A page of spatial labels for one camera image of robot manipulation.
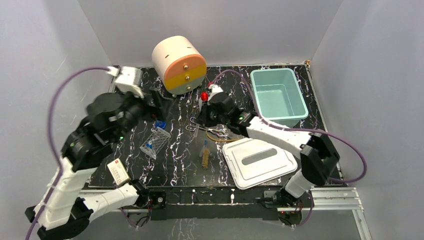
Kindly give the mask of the yellow rubber tube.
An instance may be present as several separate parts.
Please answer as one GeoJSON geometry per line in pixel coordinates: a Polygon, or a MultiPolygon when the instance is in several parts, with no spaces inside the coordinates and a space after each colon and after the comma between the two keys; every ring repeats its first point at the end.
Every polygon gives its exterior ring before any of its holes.
{"type": "Polygon", "coordinates": [[[208,131],[205,134],[206,134],[206,137],[208,139],[210,139],[211,141],[214,141],[214,142],[218,142],[218,143],[231,143],[231,142],[235,142],[235,141],[239,140],[238,138],[230,139],[230,138],[219,137],[219,136],[215,137],[213,134],[211,134],[208,131]]]}

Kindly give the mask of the graduated cylinder blue base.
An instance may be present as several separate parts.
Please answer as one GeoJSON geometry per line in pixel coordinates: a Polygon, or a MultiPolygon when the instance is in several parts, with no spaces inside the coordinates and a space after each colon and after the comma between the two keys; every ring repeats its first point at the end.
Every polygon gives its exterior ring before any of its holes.
{"type": "Polygon", "coordinates": [[[158,129],[163,129],[163,130],[165,130],[165,129],[166,129],[166,127],[167,127],[167,123],[166,123],[165,121],[157,120],[157,121],[154,123],[154,127],[155,127],[155,128],[158,128],[158,129]]]}

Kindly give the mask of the clear test tube rack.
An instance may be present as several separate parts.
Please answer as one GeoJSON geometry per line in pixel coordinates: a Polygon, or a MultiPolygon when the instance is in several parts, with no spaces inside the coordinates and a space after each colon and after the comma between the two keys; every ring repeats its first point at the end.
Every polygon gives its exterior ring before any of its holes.
{"type": "Polygon", "coordinates": [[[139,148],[143,153],[155,160],[161,149],[168,144],[170,138],[171,134],[169,132],[161,128],[155,128],[139,148]],[[152,149],[146,148],[146,143],[150,143],[152,149]]]}

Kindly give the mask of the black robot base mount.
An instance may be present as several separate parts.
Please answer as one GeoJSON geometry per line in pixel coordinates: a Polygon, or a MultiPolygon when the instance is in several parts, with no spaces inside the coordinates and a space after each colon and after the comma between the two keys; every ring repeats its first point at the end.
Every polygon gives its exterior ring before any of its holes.
{"type": "Polygon", "coordinates": [[[280,221],[288,227],[306,223],[315,206],[311,192],[299,198],[280,186],[255,186],[240,190],[230,186],[150,187],[146,206],[124,206],[127,214],[141,214],[136,225],[147,220],[174,219],[262,219],[280,221]]]}

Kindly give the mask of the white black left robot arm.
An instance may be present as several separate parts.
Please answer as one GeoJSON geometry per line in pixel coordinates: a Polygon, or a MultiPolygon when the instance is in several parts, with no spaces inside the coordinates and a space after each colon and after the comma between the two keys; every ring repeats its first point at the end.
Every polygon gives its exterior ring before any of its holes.
{"type": "Polygon", "coordinates": [[[113,153],[118,143],[140,122],[165,121],[173,100],[157,88],[147,96],[132,92],[106,92],[86,107],[86,117],[69,134],[59,153],[58,168],[39,204],[25,215],[38,224],[42,240],[67,240],[78,236],[95,219],[126,206],[144,208],[150,191],[139,180],[131,180],[106,193],[80,197],[86,181],[113,153]]]}

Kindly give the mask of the round cabinet with coloured drawers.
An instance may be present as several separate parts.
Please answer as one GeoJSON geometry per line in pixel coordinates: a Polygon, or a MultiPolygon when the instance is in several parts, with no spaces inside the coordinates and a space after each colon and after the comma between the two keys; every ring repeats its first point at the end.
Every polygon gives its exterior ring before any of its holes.
{"type": "Polygon", "coordinates": [[[203,84],[206,77],[205,58],[181,35],[159,42],[152,51],[151,59],[162,84],[172,95],[193,91],[203,84]]]}

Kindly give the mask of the teal plastic bin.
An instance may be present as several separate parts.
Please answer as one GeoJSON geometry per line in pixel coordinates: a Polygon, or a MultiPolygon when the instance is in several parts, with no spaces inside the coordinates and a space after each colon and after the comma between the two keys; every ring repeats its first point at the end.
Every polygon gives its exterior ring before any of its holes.
{"type": "Polygon", "coordinates": [[[250,73],[250,79],[258,111],[264,118],[293,128],[309,115],[292,69],[257,69],[250,73]]]}

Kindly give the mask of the brown test tube brush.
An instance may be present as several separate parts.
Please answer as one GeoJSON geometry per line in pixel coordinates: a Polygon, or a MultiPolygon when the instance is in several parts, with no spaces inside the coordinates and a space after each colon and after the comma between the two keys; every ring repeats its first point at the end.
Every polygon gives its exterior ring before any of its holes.
{"type": "Polygon", "coordinates": [[[202,152],[202,160],[201,160],[201,166],[207,170],[209,167],[209,156],[210,156],[210,150],[208,148],[205,148],[202,152]]]}

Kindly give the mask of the test tube with blue cap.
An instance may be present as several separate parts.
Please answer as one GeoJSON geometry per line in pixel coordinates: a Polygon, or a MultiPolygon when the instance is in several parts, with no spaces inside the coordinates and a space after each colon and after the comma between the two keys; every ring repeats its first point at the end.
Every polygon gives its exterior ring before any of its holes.
{"type": "Polygon", "coordinates": [[[196,127],[194,130],[193,136],[196,138],[198,136],[198,133],[199,133],[199,128],[196,127]]]}

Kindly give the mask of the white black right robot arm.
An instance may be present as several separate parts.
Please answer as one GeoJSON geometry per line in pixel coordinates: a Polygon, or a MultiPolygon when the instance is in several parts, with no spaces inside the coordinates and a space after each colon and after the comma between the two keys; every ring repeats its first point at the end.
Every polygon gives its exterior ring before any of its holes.
{"type": "Polygon", "coordinates": [[[307,133],[305,129],[287,129],[266,124],[251,111],[238,108],[226,92],[203,92],[197,121],[206,127],[222,124],[237,135],[266,142],[285,150],[300,160],[301,168],[281,188],[279,202],[295,207],[302,195],[315,186],[323,186],[340,159],[325,132],[307,133]]]}

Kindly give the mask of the white green small box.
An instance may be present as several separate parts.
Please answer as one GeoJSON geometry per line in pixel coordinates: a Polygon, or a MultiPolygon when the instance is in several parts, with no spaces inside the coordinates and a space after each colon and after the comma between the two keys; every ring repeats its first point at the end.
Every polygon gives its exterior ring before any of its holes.
{"type": "Polygon", "coordinates": [[[119,158],[109,162],[106,166],[111,173],[116,186],[120,187],[131,180],[126,171],[126,167],[119,158]]]}

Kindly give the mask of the white bin lid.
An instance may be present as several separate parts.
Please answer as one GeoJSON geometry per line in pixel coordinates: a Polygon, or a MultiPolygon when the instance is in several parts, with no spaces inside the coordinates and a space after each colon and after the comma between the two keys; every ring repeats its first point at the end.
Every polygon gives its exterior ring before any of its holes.
{"type": "Polygon", "coordinates": [[[293,173],[298,168],[291,153],[258,139],[243,138],[227,143],[222,153],[240,190],[293,173]]]}

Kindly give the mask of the metal test tube clamp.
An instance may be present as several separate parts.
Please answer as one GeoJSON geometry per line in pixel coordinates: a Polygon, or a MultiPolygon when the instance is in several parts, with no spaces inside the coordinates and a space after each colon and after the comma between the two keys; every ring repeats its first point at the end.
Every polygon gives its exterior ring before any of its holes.
{"type": "Polygon", "coordinates": [[[195,118],[193,116],[189,118],[189,122],[190,122],[190,124],[185,126],[185,129],[189,132],[194,133],[196,131],[207,131],[208,130],[204,126],[197,124],[195,122],[195,118]]]}

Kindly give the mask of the white squeeze bottle red cap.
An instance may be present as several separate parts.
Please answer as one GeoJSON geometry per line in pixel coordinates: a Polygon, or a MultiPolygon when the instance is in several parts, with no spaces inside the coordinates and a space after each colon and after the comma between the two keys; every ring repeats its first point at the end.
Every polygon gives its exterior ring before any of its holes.
{"type": "Polygon", "coordinates": [[[202,109],[206,108],[209,105],[209,93],[204,91],[200,94],[200,98],[198,99],[198,107],[201,112],[202,109]]]}

